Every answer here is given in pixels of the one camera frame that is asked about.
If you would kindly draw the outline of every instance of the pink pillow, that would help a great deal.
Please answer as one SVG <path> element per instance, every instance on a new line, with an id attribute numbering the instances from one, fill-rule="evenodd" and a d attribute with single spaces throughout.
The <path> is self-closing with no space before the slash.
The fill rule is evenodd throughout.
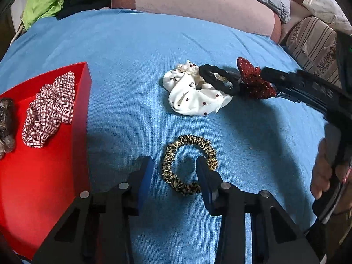
<path id="1" fill-rule="evenodd" d="M 112 0 L 111 8 L 197 18 L 268 36 L 276 43 L 281 35 L 278 15 L 257 0 Z"/>

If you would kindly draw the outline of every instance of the red tray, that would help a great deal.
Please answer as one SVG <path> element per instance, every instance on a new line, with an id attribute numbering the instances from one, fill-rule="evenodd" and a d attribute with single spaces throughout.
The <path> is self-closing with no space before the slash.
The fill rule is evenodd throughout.
<path id="1" fill-rule="evenodd" d="M 61 124 L 43 148 L 22 141 L 29 103 L 44 84 L 75 75 L 72 124 Z M 8 90 L 18 121 L 16 149 L 0 160 L 0 230 L 14 251 L 32 259 L 47 234 L 82 191 L 90 191 L 86 157 L 87 114 L 92 80 L 86 62 L 44 73 Z"/>

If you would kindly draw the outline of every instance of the metal screw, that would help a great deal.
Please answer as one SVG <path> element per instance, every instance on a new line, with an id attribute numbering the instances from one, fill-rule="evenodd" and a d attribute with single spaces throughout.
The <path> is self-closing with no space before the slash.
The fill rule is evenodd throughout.
<path id="1" fill-rule="evenodd" d="M 80 198 L 87 198 L 87 197 L 89 197 L 89 192 L 88 191 L 85 190 L 85 191 L 80 193 Z"/>
<path id="2" fill-rule="evenodd" d="M 128 183 L 120 183 L 119 184 L 119 189 L 120 190 L 126 190 L 126 189 L 128 189 L 129 186 L 130 185 Z"/>
<path id="3" fill-rule="evenodd" d="M 260 192 L 260 195 L 263 196 L 263 197 L 269 197 L 270 193 L 267 190 L 262 190 Z"/>
<path id="4" fill-rule="evenodd" d="M 228 183 L 227 181 L 224 181 L 223 183 L 221 183 L 221 188 L 224 190 L 228 190 L 231 187 L 231 184 Z"/>

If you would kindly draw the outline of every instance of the blue bedsheet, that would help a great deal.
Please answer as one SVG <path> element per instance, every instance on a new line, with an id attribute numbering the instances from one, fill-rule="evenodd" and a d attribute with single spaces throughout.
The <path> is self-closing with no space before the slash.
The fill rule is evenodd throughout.
<path id="1" fill-rule="evenodd" d="M 160 177 L 165 145 L 182 134 L 204 136 L 218 151 L 222 178 L 241 190 L 267 189 L 302 229 L 315 220 L 309 192 L 320 113 L 285 99 L 233 98 L 217 114 L 172 111 L 164 73 L 187 59 L 236 68 L 242 56 L 254 66 L 295 71 L 299 66 L 269 38 L 192 18 L 130 10 L 82 12 L 43 18 L 10 47 L 0 63 L 0 92 L 38 74 L 87 61 L 92 76 L 88 153 L 93 191 L 108 190 L 135 170 L 140 157 L 155 162 L 152 188 L 139 218 L 131 218 L 134 258 L 143 263 L 214 262 L 220 217 L 211 217 L 200 194 L 182 197 Z M 177 152 L 174 170 L 196 178 L 197 149 Z M 246 263 L 251 263 L 246 224 Z"/>

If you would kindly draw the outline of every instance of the red polka dot bow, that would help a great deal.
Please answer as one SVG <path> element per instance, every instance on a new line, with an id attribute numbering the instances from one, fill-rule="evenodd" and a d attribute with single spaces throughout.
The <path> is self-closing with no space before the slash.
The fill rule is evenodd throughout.
<path id="1" fill-rule="evenodd" d="M 241 57 L 237 59 L 237 66 L 249 97 L 267 99 L 276 96 L 274 87 L 260 77 L 262 72 L 260 67 L 255 68 L 249 61 Z"/>

